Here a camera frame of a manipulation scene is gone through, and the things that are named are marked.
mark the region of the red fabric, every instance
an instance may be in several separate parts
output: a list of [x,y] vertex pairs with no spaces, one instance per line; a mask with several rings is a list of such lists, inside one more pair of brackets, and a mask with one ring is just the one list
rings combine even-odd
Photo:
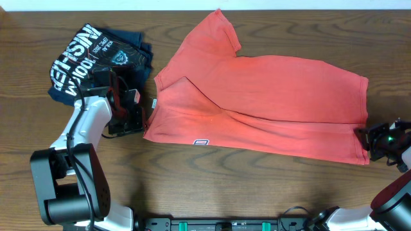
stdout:
[[155,77],[144,138],[369,163],[353,132],[367,119],[367,78],[318,60],[237,57],[240,48],[221,11],[208,15]]

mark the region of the wooden table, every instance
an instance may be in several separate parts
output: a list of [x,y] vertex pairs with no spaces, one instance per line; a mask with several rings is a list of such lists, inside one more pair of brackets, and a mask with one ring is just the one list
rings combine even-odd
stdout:
[[[30,155],[60,135],[73,108],[53,101],[49,68],[74,33],[94,26],[142,31],[153,45],[153,77],[209,12],[15,12],[0,24],[0,229],[61,230],[39,216]],[[224,12],[243,46],[238,55],[324,60],[369,78],[369,124],[411,119],[410,11]],[[256,151],[156,144],[142,134],[100,141],[112,198],[146,214],[278,216],[294,205],[318,212],[355,208],[400,173],[385,159],[368,166]]]

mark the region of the white tag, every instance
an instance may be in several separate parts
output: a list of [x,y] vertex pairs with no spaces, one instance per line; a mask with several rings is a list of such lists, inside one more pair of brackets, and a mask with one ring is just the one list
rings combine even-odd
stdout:
[[156,104],[157,104],[157,99],[153,99],[152,108],[155,108]]

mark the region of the white wall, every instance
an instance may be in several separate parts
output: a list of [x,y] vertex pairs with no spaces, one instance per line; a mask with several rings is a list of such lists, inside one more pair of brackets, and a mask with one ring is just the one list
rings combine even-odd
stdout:
[[380,10],[411,0],[0,0],[6,11],[71,10]]

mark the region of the black t-shirt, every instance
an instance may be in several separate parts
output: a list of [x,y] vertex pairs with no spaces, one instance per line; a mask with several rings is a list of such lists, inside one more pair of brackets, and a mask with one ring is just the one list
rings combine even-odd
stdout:
[[49,95],[66,105],[74,105],[77,89],[71,77],[85,88],[108,86],[101,71],[114,71],[130,89],[142,91],[151,71],[151,45],[138,32],[96,29],[85,24],[50,69],[53,86]]

